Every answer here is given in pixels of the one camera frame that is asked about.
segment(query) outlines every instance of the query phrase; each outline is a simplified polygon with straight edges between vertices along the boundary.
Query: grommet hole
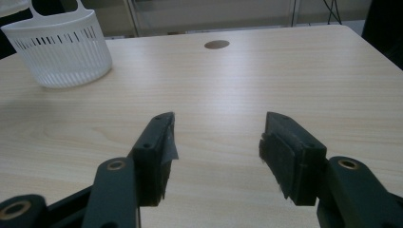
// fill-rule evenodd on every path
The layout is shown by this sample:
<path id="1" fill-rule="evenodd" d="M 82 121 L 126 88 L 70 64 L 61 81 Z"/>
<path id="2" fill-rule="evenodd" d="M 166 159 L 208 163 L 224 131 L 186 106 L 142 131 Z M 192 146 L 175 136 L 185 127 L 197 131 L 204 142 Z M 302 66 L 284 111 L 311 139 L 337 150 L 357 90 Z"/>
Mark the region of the grommet hole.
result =
<path id="1" fill-rule="evenodd" d="M 339 160 L 338 164 L 348 169 L 358 169 L 358 164 L 355 161 Z"/>
<path id="2" fill-rule="evenodd" d="M 125 167 L 124 161 L 113 161 L 107 165 L 107 170 L 119 170 Z"/>
<path id="3" fill-rule="evenodd" d="M 26 213 L 31 204 L 28 200 L 21 200 L 10 204 L 0 211 L 0 220 L 10 220 Z"/>
<path id="4" fill-rule="evenodd" d="M 229 42 L 224 40 L 211 41 L 204 45 L 204 47 L 207 49 L 220 49 L 225 48 L 227 46 L 229 46 Z"/>

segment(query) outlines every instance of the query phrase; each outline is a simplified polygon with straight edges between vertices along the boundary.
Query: wooden table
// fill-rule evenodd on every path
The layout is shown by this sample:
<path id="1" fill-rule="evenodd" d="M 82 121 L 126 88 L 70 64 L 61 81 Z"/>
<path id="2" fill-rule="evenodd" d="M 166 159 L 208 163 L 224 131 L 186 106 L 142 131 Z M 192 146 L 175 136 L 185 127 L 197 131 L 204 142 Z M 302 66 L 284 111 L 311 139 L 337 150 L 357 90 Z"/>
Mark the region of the wooden table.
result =
<path id="1" fill-rule="evenodd" d="M 204 44 L 230 45 L 207 49 Z M 112 70 L 89 85 L 38 86 L 0 61 L 0 200 L 53 203 L 125 156 L 149 120 L 176 112 L 180 159 L 143 227 L 318 227 L 259 158 L 267 111 L 366 163 L 403 195 L 403 73 L 349 28 L 280 28 L 107 41 Z"/>

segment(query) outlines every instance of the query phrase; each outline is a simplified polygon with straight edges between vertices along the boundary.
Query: cable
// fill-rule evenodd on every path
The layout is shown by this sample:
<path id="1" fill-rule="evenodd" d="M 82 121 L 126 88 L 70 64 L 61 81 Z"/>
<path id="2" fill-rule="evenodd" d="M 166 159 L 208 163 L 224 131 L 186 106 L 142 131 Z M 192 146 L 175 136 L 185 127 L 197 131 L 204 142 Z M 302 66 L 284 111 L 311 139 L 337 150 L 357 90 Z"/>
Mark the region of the cable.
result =
<path id="1" fill-rule="evenodd" d="M 337 14 L 338 14 L 337 0 L 333 0 L 333 1 L 335 1 L 336 12 L 337 12 Z M 335 15 L 335 14 L 333 13 L 333 7 L 330 8 L 329 5 L 328 5 L 328 3 L 326 2 L 326 0 L 323 0 L 323 2 L 325 3 L 326 8 L 329 10 L 329 12 L 330 12 L 330 13 L 335 17 L 335 19 L 338 21 L 338 23 L 339 23 L 340 25 L 342 25 L 342 24 L 341 24 L 340 15 L 337 16 L 337 15 Z"/>
<path id="2" fill-rule="evenodd" d="M 330 11 L 333 11 L 333 3 L 335 2 L 335 0 L 332 0 L 332 5 L 330 6 Z M 329 13 L 329 17 L 328 17 L 328 25 L 330 25 L 330 19 L 332 18 L 332 13 Z"/>
<path id="3" fill-rule="evenodd" d="M 337 13 L 337 17 L 338 17 L 338 23 L 340 23 L 340 25 L 341 25 L 341 18 L 340 18 L 340 14 L 338 14 L 337 0 L 335 0 L 335 6 L 336 6 L 336 13 Z"/>

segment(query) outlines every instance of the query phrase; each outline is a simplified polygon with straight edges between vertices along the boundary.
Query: table surface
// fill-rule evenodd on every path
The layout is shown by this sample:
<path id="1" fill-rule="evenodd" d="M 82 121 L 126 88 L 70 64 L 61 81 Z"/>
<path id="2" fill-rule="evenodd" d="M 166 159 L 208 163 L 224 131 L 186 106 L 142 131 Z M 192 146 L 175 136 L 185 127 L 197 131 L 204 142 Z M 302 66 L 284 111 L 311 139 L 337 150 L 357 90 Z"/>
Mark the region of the table surface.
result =
<path id="1" fill-rule="evenodd" d="M 230 45 L 207 49 L 226 40 Z M 318 227 L 283 198 L 259 158 L 267 111 L 366 163 L 403 195 L 403 73 L 342 26 L 107 41 L 113 67 L 68 89 L 38 86 L 17 55 L 0 61 L 0 201 L 53 203 L 125 156 L 153 116 L 175 111 L 180 159 L 143 227 Z"/>

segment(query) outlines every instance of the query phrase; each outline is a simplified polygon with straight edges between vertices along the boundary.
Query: round hole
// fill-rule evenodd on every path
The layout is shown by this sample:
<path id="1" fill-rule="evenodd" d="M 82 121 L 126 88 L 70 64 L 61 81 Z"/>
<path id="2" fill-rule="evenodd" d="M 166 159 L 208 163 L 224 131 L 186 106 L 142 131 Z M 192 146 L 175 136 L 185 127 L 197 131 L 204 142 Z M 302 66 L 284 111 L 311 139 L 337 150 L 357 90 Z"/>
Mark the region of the round hole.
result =
<path id="1" fill-rule="evenodd" d="M 0 220 L 17 218 L 28 211 L 30 202 L 27 200 L 17 201 L 0 211 Z"/>
<path id="2" fill-rule="evenodd" d="M 229 46 L 229 42 L 224 40 L 211 41 L 204 45 L 204 47 L 207 49 L 220 49 L 227 46 Z"/>
<path id="3" fill-rule="evenodd" d="M 350 160 L 339 160 L 338 164 L 348 169 L 358 169 L 358 164 Z"/>
<path id="4" fill-rule="evenodd" d="M 124 161 L 113 161 L 107 165 L 107 170 L 119 170 L 125 167 Z"/>
<path id="5" fill-rule="evenodd" d="M 110 221 L 105 223 L 104 225 L 101 226 L 101 228 L 118 228 L 118 224 L 116 222 Z"/>

